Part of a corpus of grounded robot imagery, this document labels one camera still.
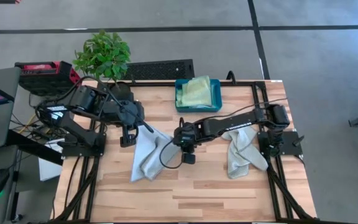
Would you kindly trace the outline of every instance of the gray cloth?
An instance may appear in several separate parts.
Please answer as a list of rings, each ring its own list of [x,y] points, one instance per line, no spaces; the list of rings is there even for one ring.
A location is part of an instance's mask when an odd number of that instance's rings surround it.
[[[227,176],[230,179],[247,175],[250,163],[260,170],[267,169],[265,158],[251,144],[255,135],[256,131],[250,126],[223,133],[223,139],[231,140],[227,150]]]
[[[138,181],[144,177],[154,180],[163,169],[160,162],[160,152],[163,147],[171,141],[172,137],[161,133],[153,128],[154,133],[148,131],[144,126],[139,127],[139,135],[135,146],[134,163],[132,166],[131,182]],[[178,146],[170,143],[161,155],[164,164],[175,157],[180,151]]]

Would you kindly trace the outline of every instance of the green towel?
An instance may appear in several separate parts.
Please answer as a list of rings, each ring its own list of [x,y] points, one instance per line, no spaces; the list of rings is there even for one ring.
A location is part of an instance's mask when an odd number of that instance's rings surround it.
[[[212,106],[211,82],[209,76],[190,80],[177,91],[177,107]]]

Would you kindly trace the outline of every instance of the gray floor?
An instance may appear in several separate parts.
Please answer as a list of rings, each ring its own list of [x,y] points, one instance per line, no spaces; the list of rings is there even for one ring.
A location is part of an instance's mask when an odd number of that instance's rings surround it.
[[[260,26],[358,25],[356,0],[254,2]],[[0,5],[0,29],[211,25],[251,25],[247,1],[24,0],[18,6]],[[238,79],[262,77],[252,31],[121,35],[134,62],[192,58],[196,76],[224,78],[233,70]],[[358,30],[261,35],[271,79],[284,81],[295,126],[306,136],[302,146],[318,216],[358,223],[358,128],[347,123],[358,116]],[[70,62],[88,36],[0,35],[0,68],[17,61]],[[19,90],[14,109],[23,122],[33,113],[27,94]],[[49,216],[54,190],[44,189],[38,200],[24,199],[21,211],[38,214],[26,222]]]

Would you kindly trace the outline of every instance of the blue plastic bin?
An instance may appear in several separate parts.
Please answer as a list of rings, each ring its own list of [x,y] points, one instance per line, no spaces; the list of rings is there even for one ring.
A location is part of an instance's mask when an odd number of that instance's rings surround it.
[[[181,90],[182,84],[189,82],[187,79],[178,79],[175,81],[175,108],[181,113],[194,112],[217,112],[222,108],[221,82],[217,79],[211,79],[212,107],[197,108],[192,106],[177,107],[177,91]]]

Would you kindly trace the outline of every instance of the green plant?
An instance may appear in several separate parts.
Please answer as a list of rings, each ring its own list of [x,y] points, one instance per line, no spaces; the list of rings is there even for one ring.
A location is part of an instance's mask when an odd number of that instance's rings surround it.
[[[75,70],[82,70],[96,78],[105,76],[115,82],[120,80],[127,72],[127,62],[131,61],[127,43],[118,34],[110,35],[104,30],[92,35],[92,39],[85,41],[83,52],[75,52]]]

